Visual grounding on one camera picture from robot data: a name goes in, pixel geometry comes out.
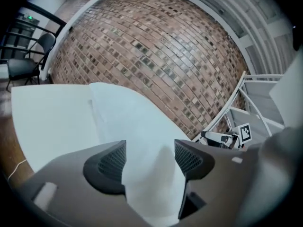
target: red brick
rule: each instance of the red brick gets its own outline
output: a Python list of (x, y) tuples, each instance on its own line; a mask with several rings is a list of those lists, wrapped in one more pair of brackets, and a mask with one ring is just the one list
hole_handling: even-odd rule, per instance
[[(79, 1), (67, 0), (56, 15), (68, 21), (89, 0)], [(103, 81), (145, 95), (190, 138), (211, 121), (210, 113), (218, 113), (247, 70), (223, 28), (187, 0), (101, 0), (75, 22), (51, 64), (55, 83)], [(243, 102), (237, 98), (234, 105)], [(190, 119), (183, 114), (188, 111)]]

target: black mesh pad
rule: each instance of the black mesh pad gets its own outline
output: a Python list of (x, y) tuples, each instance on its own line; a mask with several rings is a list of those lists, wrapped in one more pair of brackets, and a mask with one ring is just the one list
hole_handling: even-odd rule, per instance
[(180, 140), (175, 140), (175, 160), (186, 181), (205, 177), (214, 167), (214, 158)]
[(106, 194), (125, 194), (121, 184), (126, 163), (126, 141), (90, 157), (84, 164), (83, 175), (89, 184)]
[(98, 170), (109, 179), (121, 182), (125, 163), (126, 147), (123, 145), (102, 157), (98, 163)]
[(184, 175), (186, 172), (198, 167), (203, 162), (200, 156), (195, 155), (192, 151), (177, 143), (175, 143), (175, 160)]

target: white table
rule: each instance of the white table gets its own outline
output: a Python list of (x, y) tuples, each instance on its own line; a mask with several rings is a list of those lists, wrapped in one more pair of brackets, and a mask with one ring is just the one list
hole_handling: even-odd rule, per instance
[(126, 140), (127, 202), (154, 226), (177, 223), (185, 178), (174, 139), (189, 138), (144, 96), (106, 83), (14, 87), (12, 114), (34, 172), (60, 155)]
[(88, 86), (13, 87), (11, 97), (16, 135), (34, 172), (58, 156), (100, 143)]

